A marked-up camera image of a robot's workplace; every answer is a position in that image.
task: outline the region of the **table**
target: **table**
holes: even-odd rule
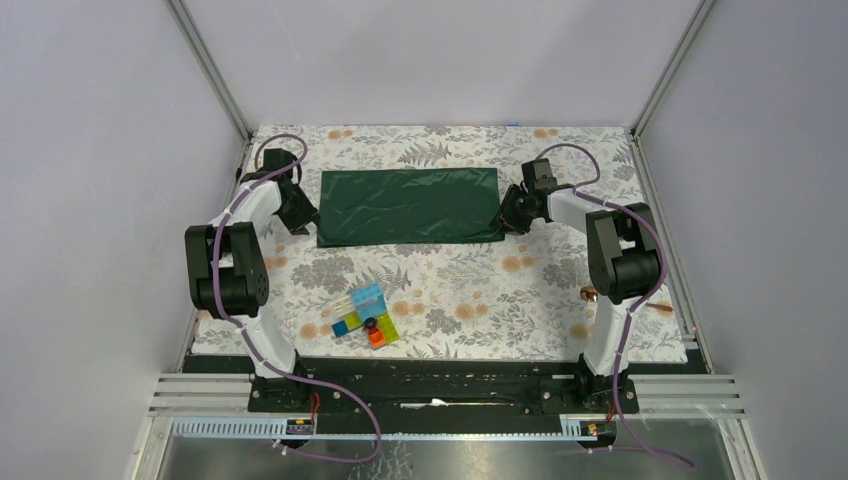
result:
[[[302,187],[317,206],[325,170],[497,167],[500,195],[521,181],[520,165],[558,142],[584,146],[598,159],[601,181],[585,191],[617,203],[642,201],[623,128],[262,126],[258,145],[278,133],[309,145]],[[298,153],[294,142],[272,143]],[[591,178],[576,150],[549,155],[560,183]],[[304,356],[574,361],[594,323],[586,239],[577,230],[537,220],[529,234],[477,245],[378,245],[318,249],[291,236],[276,218],[260,234],[271,283],[269,304],[284,334]],[[379,283],[400,332],[372,350],[354,332],[334,338],[329,303]],[[650,300],[671,306],[667,287]],[[232,325],[198,314],[193,354],[246,354]],[[631,362],[685,362],[678,321],[668,308],[643,307],[634,321]]]

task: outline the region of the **gray leaf print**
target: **gray leaf print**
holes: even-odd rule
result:
[[[559,288],[580,286],[588,276],[588,267],[581,258],[563,258],[558,264],[545,265],[542,273],[542,278],[548,285],[556,284]]]
[[[424,127],[424,131],[430,135],[447,135],[450,133],[450,127]]]
[[[493,275],[494,268],[489,264],[465,263],[461,260],[436,270],[436,276],[450,282],[454,290],[461,290],[468,286],[488,285]]]
[[[420,348],[416,347],[415,345],[412,346],[412,353],[413,353],[412,355],[407,353],[406,356],[411,357],[411,358],[428,358],[430,356],[429,353],[425,352],[424,350],[421,350]]]
[[[630,180],[631,177],[633,177],[634,172],[635,169],[630,165],[620,165],[618,168],[613,170],[612,176],[619,180],[624,180],[626,182]]]
[[[304,288],[324,288],[329,294],[347,290],[345,273],[353,273],[353,260],[342,255],[328,258],[316,258],[312,265],[298,265],[292,272],[295,285]]]
[[[539,292],[535,290],[514,290],[498,295],[498,301],[506,303],[530,303],[536,298],[539,298]]]
[[[441,249],[441,245],[434,243],[403,243],[395,245],[395,253],[406,258],[409,258],[413,253],[420,253],[422,255],[439,253]]]
[[[612,161],[615,163],[630,165],[630,149],[626,146],[619,147],[618,150],[616,150],[615,155],[613,155]]]
[[[398,158],[398,161],[417,167],[426,167],[435,165],[437,161],[446,159],[451,154],[448,146],[442,145],[442,142],[439,142],[438,145],[433,142],[425,143],[425,145],[416,143],[407,148],[403,155]]]
[[[468,335],[460,335],[456,337],[456,344],[465,345],[467,347],[491,347],[498,345],[501,341],[501,335],[498,332],[480,332],[474,331]]]
[[[366,287],[372,283],[380,285],[386,300],[389,300],[392,294],[398,290],[406,290],[407,287],[412,286],[412,282],[409,281],[409,276],[407,275],[407,270],[401,271],[398,265],[397,269],[392,271],[390,267],[383,265],[382,271],[374,267],[368,267],[367,271],[357,275],[353,281],[351,290]]]
[[[427,312],[427,328],[433,333],[440,331],[445,335],[451,335],[462,330],[462,324],[453,317],[447,316],[441,308],[434,308]]]

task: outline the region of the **gray wall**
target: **gray wall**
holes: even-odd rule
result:
[[[240,142],[161,1],[0,2],[0,112],[0,478],[120,478]]]
[[[698,0],[191,0],[252,125],[630,125]]]
[[[848,3],[719,2],[644,136],[770,478],[844,478]]]

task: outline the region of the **green cloth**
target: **green cloth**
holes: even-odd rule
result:
[[[494,168],[323,172],[319,247],[503,241]]]

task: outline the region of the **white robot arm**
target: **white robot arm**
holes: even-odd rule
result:
[[[586,215],[599,211],[605,210],[577,197],[572,189],[558,190],[548,196],[550,219],[574,227],[583,234],[586,234]],[[616,350],[624,332],[624,319],[627,310],[638,299],[639,297],[627,298],[616,304],[606,295],[598,296],[595,331],[583,351],[586,364],[595,375],[608,376],[617,373],[613,372],[613,368]],[[633,330],[630,331],[624,351],[621,352],[621,370],[626,369],[628,365],[627,352],[630,350],[629,337],[632,334]]]
[[[225,214],[230,214],[218,261],[221,300],[227,312],[248,330],[258,351],[274,359],[274,365],[287,373],[293,371],[297,354],[266,305],[269,282],[258,238],[274,215],[280,217],[293,235],[308,234],[306,225],[318,223],[318,211],[300,186],[292,182],[292,176],[282,175],[275,181],[254,186],[263,175],[295,160],[294,155],[285,150],[265,150],[262,168],[242,178],[236,198],[241,195],[246,198],[238,207],[218,215],[208,225],[189,227],[185,233],[192,302],[198,309],[208,310],[213,317],[221,318],[212,291],[212,239]],[[253,363],[258,376],[279,376],[261,359],[253,358]]]
[[[507,233],[525,234],[533,220],[544,218],[547,222],[567,224],[586,235],[589,275],[600,296],[595,331],[578,368],[585,370],[586,395],[608,390],[613,375],[626,376],[630,338],[620,352],[622,359],[616,372],[617,350],[627,310],[659,279],[657,246],[650,234],[630,217],[576,196],[571,185],[557,185],[547,159],[527,162],[521,169],[524,181],[521,186],[509,187],[493,226],[499,225]],[[653,225],[647,205],[637,203],[627,207]]]

